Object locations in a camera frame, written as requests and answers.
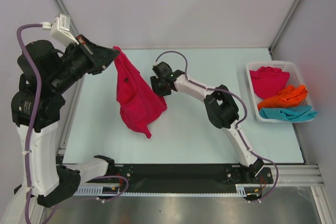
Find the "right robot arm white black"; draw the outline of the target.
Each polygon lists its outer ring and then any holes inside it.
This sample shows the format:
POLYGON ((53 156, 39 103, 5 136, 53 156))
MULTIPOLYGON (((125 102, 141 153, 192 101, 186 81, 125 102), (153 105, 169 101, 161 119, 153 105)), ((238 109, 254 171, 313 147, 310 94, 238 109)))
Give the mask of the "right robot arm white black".
POLYGON ((165 62, 155 63, 152 70, 155 76, 150 81, 154 93, 164 97, 172 91, 181 92, 201 101, 211 124, 224 132, 237 152, 239 164, 243 168, 243 179, 249 183, 259 179, 264 162, 252 153, 248 141, 244 139, 239 125, 239 108, 228 88, 224 85, 210 87, 198 83, 181 70, 173 71, 165 62))

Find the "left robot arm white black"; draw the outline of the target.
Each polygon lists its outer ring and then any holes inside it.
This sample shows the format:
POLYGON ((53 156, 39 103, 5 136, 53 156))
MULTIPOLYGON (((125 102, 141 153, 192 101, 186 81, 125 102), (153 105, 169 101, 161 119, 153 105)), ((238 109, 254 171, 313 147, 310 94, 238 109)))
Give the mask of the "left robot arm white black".
POLYGON ((65 51, 56 49, 47 40, 31 42, 26 49, 32 62, 24 55, 18 57, 23 73, 11 102, 12 118, 22 140, 29 124, 34 125, 29 147, 31 194, 41 206, 52 207, 70 198, 82 183, 97 177, 105 182, 115 178, 114 160, 102 155, 86 163, 57 164, 56 131, 65 91, 85 74, 102 73, 119 51, 96 45, 83 35, 65 51))

